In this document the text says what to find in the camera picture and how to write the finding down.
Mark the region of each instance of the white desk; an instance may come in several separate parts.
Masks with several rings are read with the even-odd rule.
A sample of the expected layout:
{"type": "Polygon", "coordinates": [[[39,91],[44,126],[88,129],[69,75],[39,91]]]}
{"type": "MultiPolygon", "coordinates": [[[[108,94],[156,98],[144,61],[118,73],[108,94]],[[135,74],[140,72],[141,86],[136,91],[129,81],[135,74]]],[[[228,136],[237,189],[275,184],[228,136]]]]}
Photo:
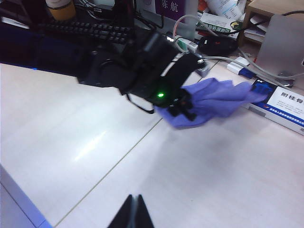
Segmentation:
{"type": "MultiPolygon", "coordinates": [[[[208,77],[244,80],[221,64],[208,77]]],[[[51,225],[107,227],[140,193],[156,228],[304,226],[303,136],[244,108],[159,120],[115,89],[1,66],[1,163],[51,225]]]]}

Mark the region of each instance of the white bottle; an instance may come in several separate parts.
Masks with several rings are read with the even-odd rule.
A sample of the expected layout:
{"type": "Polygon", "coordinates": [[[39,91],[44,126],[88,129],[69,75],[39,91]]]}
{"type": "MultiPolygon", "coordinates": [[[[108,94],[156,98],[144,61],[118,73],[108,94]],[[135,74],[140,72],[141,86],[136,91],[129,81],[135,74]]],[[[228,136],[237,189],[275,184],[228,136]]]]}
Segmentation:
{"type": "Polygon", "coordinates": [[[68,20],[76,14],[72,0],[46,0],[46,3],[55,20],[68,20]]]}
{"type": "Polygon", "coordinates": [[[205,0],[209,9],[218,16],[231,20],[238,20],[242,12],[235,0],[205,0]]]}

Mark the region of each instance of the computer mouse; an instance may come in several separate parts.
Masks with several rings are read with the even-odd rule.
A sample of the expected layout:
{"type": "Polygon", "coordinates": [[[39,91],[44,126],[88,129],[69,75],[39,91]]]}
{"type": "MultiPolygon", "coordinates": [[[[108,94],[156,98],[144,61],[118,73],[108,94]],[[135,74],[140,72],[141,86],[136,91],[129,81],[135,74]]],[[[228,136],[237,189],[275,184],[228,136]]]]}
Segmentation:
{"type": "Polygon", "coordinates": [[[205,36],[199,40],[199,51],[208,56],[227,56],[238,47],[238,42],[229,37],[205,36]]]}

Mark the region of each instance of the black cable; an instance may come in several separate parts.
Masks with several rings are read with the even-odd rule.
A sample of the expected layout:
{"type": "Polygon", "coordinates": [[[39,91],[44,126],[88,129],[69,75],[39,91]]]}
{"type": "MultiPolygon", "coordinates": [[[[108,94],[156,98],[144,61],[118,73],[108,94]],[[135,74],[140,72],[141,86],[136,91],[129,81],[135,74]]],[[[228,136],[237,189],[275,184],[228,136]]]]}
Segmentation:
{"type": "Polygon", "coordinates": [[[137,2],[136,2],[136,0],[134,0],[134,11],[135,12],[137,11],[137,2]]]}
{"type": "Polygon", "coordinates": [[[136,16],[138,16],[138,17],[140,17],[142,20],[145,20],[147,23],[149,23],[150,25],[152,25],[153,27],[158,27],[158,28],[160,28],[160,29],[162,29],[163,27],[164,27],[164,15],[161,15],[161,25],[158,25],[158,24],[156,24],[155,22],[153,22],[153,21],[150,21],[150,20],[148,20],[148,19],[146,19],[146,18],[144,18],[139,12],[135,12],[135,15],[136,16]]]}
{"type": "Polygon", "coordinates": [[[134,102],[131,100],[129,93],[126,93],[126,96],[127,96],[128,101],[130,101],[133,105],[135,105],[135,106],[138,107],[139,109],[145,111],[145,112],[148,113],[148,114],[153,114],[153,113],[154,113],[154,109],[152,109],[152,110],[147,110],[147,109],[145,109],[145,108],[139,106],[138,104],[134,103],[134,102]]]}
{"type": "MultiPolygon", "coordinates": [[[[288,16],[288,15],[298,14],[298,13],[304,13],[304,10],[296,10],[296,11],[291,11],[291,12],[283,13],[282,16],[288,16]]],[[[237,30],[237,31],[233,31],[233,32],[216,32],[216,31],[214,31],[214,32],[217,33],[217,34],[223,34],[223,35],[236,34],[236,33],[238,33],[238,32],[241,32],[241,31],[244,31],[244,30],[246,30],[246,29],[249,29],[249,28],[251,28],[251,27],[253,27],[253,26],[256,27],[256,26],[258,26],[258,25],[264,24],[264,23],[266,23],[266,22],[268,22],[268,21],[270,21],[270,18],[269,18],[269,19],[266,19],[266,20],[263,20],[263,21],[261,21],[261,22],[259,22],[259,23],[256,23],[256,24],[252,24],[252,25],[247,26],[247,27],[245,27],[245,28],[241,28],[241,29],[239,29],[239,30],[237,30]]]]}
{"type": "Polygon", "coordinates": [[[152,26],[151,24],[149,24],[146,20],[138,17],[138,16],[135,16],[135,19],[141,21],[143,24],[145,24],[146,26],[148,26],[150,29],[156,29],[156,27],[152,26]]]}
{"type": "Polygon", "coordinates": [[[93,8],[93,7],[84,6],[84,5],[78,4],[78,3],[75,3],[74,5],[78,8],[87,9],[87,10],[90,10],[93,8]]]}

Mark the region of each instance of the black keyboard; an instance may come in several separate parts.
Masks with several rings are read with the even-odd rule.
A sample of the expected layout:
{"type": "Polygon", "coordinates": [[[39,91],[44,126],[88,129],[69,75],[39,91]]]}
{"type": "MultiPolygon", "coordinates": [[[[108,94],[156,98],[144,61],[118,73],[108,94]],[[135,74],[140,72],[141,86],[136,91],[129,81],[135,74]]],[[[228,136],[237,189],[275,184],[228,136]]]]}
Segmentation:
{"type": "Polygon", "coordinates": [[[39,24],[39,27],[47,31],[87,35],[100,41],[110,41],[125,44],[130,38],[130,27],[111,26],[109,24],[90,24],[75,21],[52,21],[48,24],[39,24]]]}

